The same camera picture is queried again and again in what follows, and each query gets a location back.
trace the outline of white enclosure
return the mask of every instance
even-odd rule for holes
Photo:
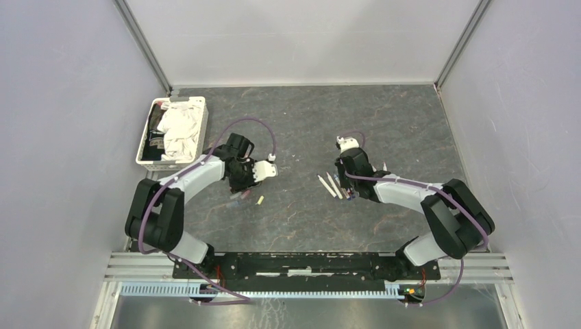
[[[0,4],[2,328],[87,328],[162,95],[111,1]]]
[[[164,88],[433,84],[443,71],[528,328],[579,326],[580,17],[566,0],[3,1],[2,328],[87,327]]]
[[[581,320],[581,3],[494,1],[442,87],[531,328]]]
[[[129,0],[171,85],[431,84],[478,0]]]

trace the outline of pen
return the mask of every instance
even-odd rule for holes
[[[335,178],[337,184],[341,186],[341,181],[339,180],[339,176],[337,176],[336,173],[333,174],[333,178]],[[349,195],[349,193],[347,193],[347,191],[344,188],[341,188],[341,191],[343,192],[343,195],[347,198],[347,200],[351,201],[351,195]]]
[[[335,192],[333,192],[333,190],[331,189],[331,186],[329,186],[329,184],[327,184],[327,182],[325,182],[325,180],[320,175],[317,175],[317,177],[321,181],[321,184],[327,189],[327,191],[329,191],[329,193],[331,193],[331,195],[333,197],[337,197],[337,194],[335,194]]]
[[[331,177],[331,174],[329,173],[329,171],[327,171],[327,178],[329,179],[329,182],[331,182],[331,186],[333,186],[333,189],[335,190],[335,193],[337,194],[337,196],[339,196],[339,199],[342,199],[343,198],[343,194],[337,188],[337,185],[335,185],[335,181]]]

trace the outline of black cloth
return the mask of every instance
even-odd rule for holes
[[[161,103],[155,103],[149,114],[147,120],[147,140],[143,147],[141,160],[159,161],[162,159],[162,154],[165,152],[163,145],[164,133],[157,131],[157,127],[162,120],[164,110],[161,108]]]

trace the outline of metal frame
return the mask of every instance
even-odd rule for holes
[[[381,253],[381,256],[392,256],[392,253]],[[167,289],[197,291],[195,287],[205,281],[174,279],[172,278],[174,263],[164,254],[143,255],[135,252],[113,252],[105,272],[105,279],[101,288],[101,295],[91,321],[91,329],[110,328],[115,314],[117,301],[120,295],[136,293],[137,286],[149,289],[147,295],[167,295]],[[453,284],[457,277],[460,262],[454,259],[438,260],[440,280],[428,280],[427,284]],[[514,291],[514,281],[503,254],[485,252],[469,253],[465,257],[465,269],[461,284],[494,284],[500,301],[504,319],[508,329],[522,329],[525,324],[517,307]],[[400,280],[386,282],[386,294],[373,293],[250,293],[252,298],[384,298],[396,299],[390,291],[399,285],[419,284],[417,280]]]
[[[472,13],[472,16],[470,17],[468,23],[466,24],[466,27],[464,28],[464,31],[462,31],[462,34],[460,35],[458,42],[454,46],[454,49],[452,50],[450,57],[448,57],[448,61],[446,61],[444,68],[442,69],[440,75],[438,76],[434,83],[436,90],[442,88],[442,85],[448,78],[450,71],[452,70],[452,68],[458,61],[458,58],[464,51],[466,44],[468,43],[468,41],[470,41],[470,37],[472,37],[474,30],[478,26],[478,23],[480,23],[480,20],[484,16],[484,13],[488,9],[491,2],[492,0],[480,0],[480,2],[478,2],[476,9]]]
[[[113,0],[113,2],[115,3],[115,6],[119,10],[119,14],[121,14],[121,17],[123,17],[123,20],[125,21],[127,28],[129,29],[133,38],[135,39],[135,42],[137,42],[139,49],[141,49],[143,56],[149,63],[151,69],[153,70],[153,73],[156,75],[156,78],[158,79],[159,83],[162,85],[163,89],[165,89],[167,95],[169,95],[171,93],[171,85],[169,84],[169,81],[164,71],[162,70],[160,63],[153,54],[153,50],[151,50],[151,47],[149,46],[147,39],[143,35],[141,27],[139,27],[139,24],[137,23],[135,16],[131,11],[131,8],[129,8],[129,5],[127,4],[126,0]]]
[[[167,95],[170,95],[172,93],[173,87],[169,83],[161,65],[159,64],[158,60],[156,59],[155,55],[153,54],[153,50],[149,46],[149,43],[147,42],[145,35],[141,31],[141,28],[140,28],[139,24],[137,23],[137,20],[135,19],[135,16],[133,15],[131,8],[127,4],[127,1],[126,0],[113,0],[113,2],[115,3],[115,6],[117,7],[117,9],[119,9],[119,13],[121,14],[121,17],[123,17],[123,20],[125,21],[125,24],[127,25],[127,28],[129,28],[129,31],[133,35],[135,41],[137,42],[137,45],[141,49],[145,59],[149,63],[149,66],[151,67],[154,74],[156,75],[159,83],[165,89]],[[488,9],[491,2],[492,2],[492,0],[480,0],[478,2],[474,12],[472,13],[472,16],[470,16],[468,23],[466,24],[464,30],[462,31],[462,34],[460,35],[460,38],[456,42],[454,49],[452,49],[452,53],[450,54],[450,56],[448,57],[448,60],[444,64],[444,67],[442,68],[440,75],[438,76],[438,78],[434,82],[434,86],[436,87],[436,90],[441,88],[441,86],[444,84],[444,82],[448,78],[450,71],[452,70],[452,68],[456,64],[456,61],[458,60],[458,58],[460,57],[460,55],[464,51],[466,44],[470,40],[470,37],[472,37],[474,30],[478,26],[478,23],[480,22],[480,20],[484,16],[484,13]],[[185,87],[192,87],[192,86],[179,86],[176,88],[179,89],[181,87],[185,88]]]

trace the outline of metal base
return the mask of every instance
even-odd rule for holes
[[[380,256],[393,256],[379,253]],[[426,284],[453,284],[458,277],[460,262],[453,259],[437,261],[441,278],[428,280]],[[183,297],[190,297],[206,282],[200,279],[173,278],[174,264],[164,254],[142,255],[133,252],[115,252],[105,274],[101,295],[95,309],[90,328],[110,328],[116,303],[120,295],[142,292],[150,296],[162,296],[169,291],[178,291]],[[403,285],[418,285],[420,280],[398,280],[384,282],[384,292],[370,291],[327,291],[327,292],[264,292],[246,291],[252,298],[381,298],[398,299],[397,290]],[[461,284],[494,284],[501,301],[502,312],[509,329],[525,328],[514,298],[514,281],[503,254],[470,253],[465,257],[465,270]]]

